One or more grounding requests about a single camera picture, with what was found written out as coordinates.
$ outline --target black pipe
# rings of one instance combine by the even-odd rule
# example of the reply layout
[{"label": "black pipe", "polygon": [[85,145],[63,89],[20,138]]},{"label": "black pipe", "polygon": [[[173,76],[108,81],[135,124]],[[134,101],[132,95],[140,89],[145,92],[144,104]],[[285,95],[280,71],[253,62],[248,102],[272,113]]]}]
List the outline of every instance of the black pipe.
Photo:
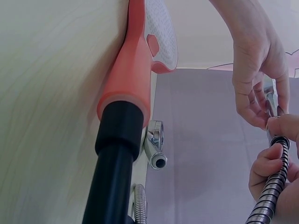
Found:
[{"label": "black pipe", "polygon": [[98,161],[82,224],[125,224],[132,165],[139,155],[143,114],[117,101],[103,111],[95,144]]}]

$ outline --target hose connector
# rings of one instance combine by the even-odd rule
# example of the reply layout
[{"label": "hose connector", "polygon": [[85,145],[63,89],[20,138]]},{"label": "hose connector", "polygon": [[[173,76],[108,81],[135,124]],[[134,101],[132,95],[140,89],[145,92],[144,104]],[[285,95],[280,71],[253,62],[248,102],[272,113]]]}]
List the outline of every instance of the hose connector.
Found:
[{"label": "hose connector", "polygon": [[159,120],[150,120],[147,126],[144,150],[150,166],[159,170],[166,166],[167,157],[163,154],[164,126]]}]

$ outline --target shower head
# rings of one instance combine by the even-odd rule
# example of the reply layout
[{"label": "shower head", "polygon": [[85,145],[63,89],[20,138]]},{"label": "shower head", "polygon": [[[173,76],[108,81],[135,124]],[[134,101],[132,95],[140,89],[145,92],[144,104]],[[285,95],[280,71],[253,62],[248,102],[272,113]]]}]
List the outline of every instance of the shower head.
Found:
[{"label": "shower head", "polygon": [[178,49],[174,28],[163,0],[130,0],[125,42],[111,69],[99,101],[99,119],[114,101],[127,101],[150,120],[150,76],[174,71]]}]

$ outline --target stainless steel hose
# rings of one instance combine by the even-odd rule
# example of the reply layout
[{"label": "stainless steel hose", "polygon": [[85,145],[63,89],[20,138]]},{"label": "stainless steel hose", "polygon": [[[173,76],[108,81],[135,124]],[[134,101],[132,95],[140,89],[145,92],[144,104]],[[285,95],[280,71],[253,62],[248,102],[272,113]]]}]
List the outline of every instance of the stainless steel hose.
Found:
[{"label": "stainless steel hose", "polygon": [[276,202],[285,187],[286,176],[289,168],[288,150],[290,141],[286,137],[275,136],[270,146],[280,143],[283,146],[281,160],[283,166],[279,172],[269,176],[266,185],[245,224],[269,224],[274,216]]},{"label": "stainless steel hose", "polygon": [[[267,114],[269,117],[283,115],[282,109],[278,106],[275,80],[265,76],[263,91],[266,98]],[[272,135],[267,127],[269,146],[279,143],[283,147],[281,160],[282,168],[275,174],[268,177],[264,189],[253,208],[245,224],[269,224],[274,216],[275,207],[280,193],[285,187],[285,181],[289,168],[290,141],[283,136]]]},{"label": "stainless steel hose", "polygon": [[134,189],[134,216],[136,224],[147,224],[147,202],[142,184],[137,184]]}]

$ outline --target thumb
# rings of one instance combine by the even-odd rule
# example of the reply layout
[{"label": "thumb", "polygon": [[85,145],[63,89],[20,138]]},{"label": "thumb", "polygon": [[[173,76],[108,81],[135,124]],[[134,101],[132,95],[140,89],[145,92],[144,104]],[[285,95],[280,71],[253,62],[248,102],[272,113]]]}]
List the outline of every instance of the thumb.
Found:
[{"label": "thumb", "polygon": [[282,135],[295,141],[299,156],[299,116],[284,114],[278,118],[268,119],[268,129],[271,134]]}]

